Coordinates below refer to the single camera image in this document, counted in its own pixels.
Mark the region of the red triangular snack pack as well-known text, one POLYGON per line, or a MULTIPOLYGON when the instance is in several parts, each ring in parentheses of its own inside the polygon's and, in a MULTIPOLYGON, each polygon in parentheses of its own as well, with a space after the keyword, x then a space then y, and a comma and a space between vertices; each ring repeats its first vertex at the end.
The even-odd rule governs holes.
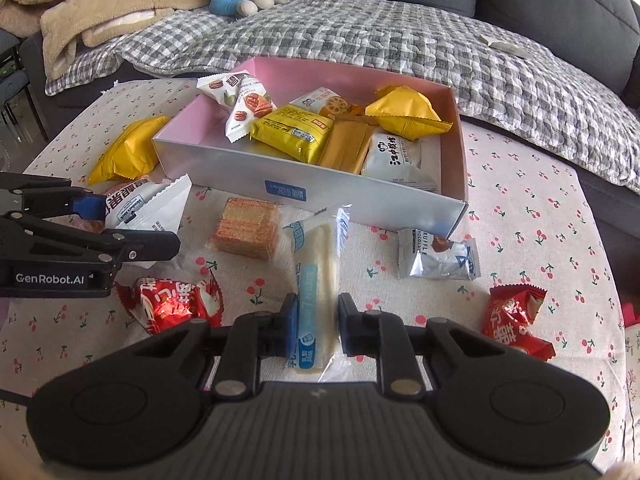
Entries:
POLYGON ((529 284, 491 287, 482 333, 534 358, 552 359, 553 344, 530 331, 546 295, 544 289, 529 284))

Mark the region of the golden brown bar pack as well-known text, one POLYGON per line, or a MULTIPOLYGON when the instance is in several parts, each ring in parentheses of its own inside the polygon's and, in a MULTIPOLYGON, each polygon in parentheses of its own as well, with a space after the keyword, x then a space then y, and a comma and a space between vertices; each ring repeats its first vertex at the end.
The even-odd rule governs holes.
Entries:
POLYGON ((376 128, 378 121, 372 117, 337 116, 317 165, 360 174, 376 128))

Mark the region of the white nut snack pack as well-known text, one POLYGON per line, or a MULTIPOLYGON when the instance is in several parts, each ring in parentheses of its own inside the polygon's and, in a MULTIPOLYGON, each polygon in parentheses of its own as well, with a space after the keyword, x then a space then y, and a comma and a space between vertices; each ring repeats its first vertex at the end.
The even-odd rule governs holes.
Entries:
POLYGON ((178 229, 191 188, 187 174, 160 183, 145 176, 107 193, 104 231, 132 235, 139 243, 137 248, 128 249, 126 260, 130 264, 149 269, 178 254, 178 229))

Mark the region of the beige quilted blanket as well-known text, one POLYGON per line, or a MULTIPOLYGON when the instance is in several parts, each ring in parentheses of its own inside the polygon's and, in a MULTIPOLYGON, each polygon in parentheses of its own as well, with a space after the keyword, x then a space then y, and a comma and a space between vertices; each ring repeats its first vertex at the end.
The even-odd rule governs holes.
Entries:
POLYGON ((1 27, 18 38, 42 36, 47 80, 61 78, 79 46, 94 48, 136 32, 175 10, 206 6, 208 0, 1 0, 1 27))

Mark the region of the pink rice cracker pack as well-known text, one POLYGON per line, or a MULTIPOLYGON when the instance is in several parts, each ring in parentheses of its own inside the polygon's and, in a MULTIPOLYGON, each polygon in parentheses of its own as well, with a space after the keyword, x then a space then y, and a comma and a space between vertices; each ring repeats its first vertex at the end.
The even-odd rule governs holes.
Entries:
POLYGON ((140 180, 112 186, 106 192, 104 220, 86 220, 78 214, 56 217, 52 222, 81 231, 101 233, 105 229, 132 229, 141 209, 156 193, 156 185, 140 180))

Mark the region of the yellow pillow snack pack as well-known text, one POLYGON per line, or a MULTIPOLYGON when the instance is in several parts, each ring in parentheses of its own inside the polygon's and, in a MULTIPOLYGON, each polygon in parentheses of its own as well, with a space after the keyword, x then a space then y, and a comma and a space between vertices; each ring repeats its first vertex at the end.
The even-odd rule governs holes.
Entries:
POLYGON ((162 115, 129 124, 100 156, 87 178, 88 185, 133 181, 152 171, 158 164, 152 139, 169 121, 169 116, 162 115))

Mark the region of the wafer biscuit clear pack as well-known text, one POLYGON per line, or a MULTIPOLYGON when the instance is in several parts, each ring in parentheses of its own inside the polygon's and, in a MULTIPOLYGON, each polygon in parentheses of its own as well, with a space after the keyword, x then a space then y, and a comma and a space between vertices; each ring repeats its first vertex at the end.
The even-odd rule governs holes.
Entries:
POLYGON ((231 197, 208 238, 206 247, 250 258, 267 260, 276 251, 280 210, 276 204, 254 198, 231 197))

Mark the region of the white cartoon face snack pack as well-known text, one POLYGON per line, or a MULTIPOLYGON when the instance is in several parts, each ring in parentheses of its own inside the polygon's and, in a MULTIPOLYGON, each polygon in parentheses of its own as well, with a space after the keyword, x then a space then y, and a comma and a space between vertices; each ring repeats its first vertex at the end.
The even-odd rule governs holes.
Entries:
POLYGON ((422 168, 421 145, 382 129, 372 133, 360 174, 422 191, 437 192, 437 183, 422 168))

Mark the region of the yellow waffle sandwich pack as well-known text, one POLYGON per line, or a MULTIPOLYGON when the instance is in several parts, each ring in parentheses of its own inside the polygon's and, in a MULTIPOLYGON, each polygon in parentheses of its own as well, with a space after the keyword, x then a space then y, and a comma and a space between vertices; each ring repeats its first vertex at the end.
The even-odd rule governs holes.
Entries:
POLYGON ((446 133, 452 123, 436 113, 427 96, 404 84, 387 86, 375 93, 376 99, 364 111, 384 130, 409 141, 446 133))

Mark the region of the red crinkled snack pack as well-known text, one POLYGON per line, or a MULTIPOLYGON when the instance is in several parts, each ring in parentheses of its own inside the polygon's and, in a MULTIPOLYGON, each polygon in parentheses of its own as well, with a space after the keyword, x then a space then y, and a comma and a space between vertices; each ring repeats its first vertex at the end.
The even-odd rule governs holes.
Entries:
POLYGON ((213 273, 197 283, 171 278, 138 278, 115 286, 125 310, 150 335, 200 318, 212 327, 222 324, 224 297, 213 273))

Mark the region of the silver truffle chocolate pack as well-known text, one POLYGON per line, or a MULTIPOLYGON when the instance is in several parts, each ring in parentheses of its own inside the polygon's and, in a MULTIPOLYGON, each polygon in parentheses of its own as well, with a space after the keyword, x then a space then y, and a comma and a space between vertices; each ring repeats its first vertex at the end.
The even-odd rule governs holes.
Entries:
POLYGON ((402 229, 398 232, 398 276, 474 281, 480 277, 476 241, 454 242, 419 229, 402 229))

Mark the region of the white orange lotus chip pack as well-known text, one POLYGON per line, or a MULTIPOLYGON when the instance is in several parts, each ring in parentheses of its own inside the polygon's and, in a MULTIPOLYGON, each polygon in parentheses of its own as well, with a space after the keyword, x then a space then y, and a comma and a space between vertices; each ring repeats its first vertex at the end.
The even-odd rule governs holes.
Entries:
POLYGON ((320 87, 291 102, 292 105, 308 112, 334 119, 340 115, 362 116, 364 108, 342 98, 329 88, 320 87))

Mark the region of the white cream roll pack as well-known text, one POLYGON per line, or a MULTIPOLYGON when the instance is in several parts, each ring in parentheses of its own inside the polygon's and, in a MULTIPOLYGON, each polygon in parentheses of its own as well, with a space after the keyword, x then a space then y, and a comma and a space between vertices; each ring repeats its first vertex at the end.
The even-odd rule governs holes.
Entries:
POLYGON ((297 286, 297 326, 290 363, 300 372, 324 370, 338 341, 340 264, 350 223, 349 206, 329 206, 284 227, 297 286))

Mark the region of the white walnut snack pack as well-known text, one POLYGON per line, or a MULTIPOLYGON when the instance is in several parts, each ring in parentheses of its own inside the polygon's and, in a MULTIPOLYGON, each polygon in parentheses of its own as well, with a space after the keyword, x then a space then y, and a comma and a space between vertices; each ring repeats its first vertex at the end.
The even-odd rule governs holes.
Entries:
POLYGON ((196 88, 228 112, 224 133, 231 143, 245 138, 256 119, 277 108, 264 85, 246 70, 198 78, 196 88))

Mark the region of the white packet on sofa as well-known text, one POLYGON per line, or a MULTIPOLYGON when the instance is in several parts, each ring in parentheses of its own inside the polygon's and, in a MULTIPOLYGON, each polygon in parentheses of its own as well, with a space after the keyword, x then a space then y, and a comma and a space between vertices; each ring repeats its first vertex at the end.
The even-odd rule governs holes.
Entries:
POLYGON ((491 40, 488 47, 502 53, 517 56, 518 58, 524 58, 524 60, 528 60, 532 57, 532 54, 526 49, 517 46, 516 44, 510 44, 510 42, 491 40))

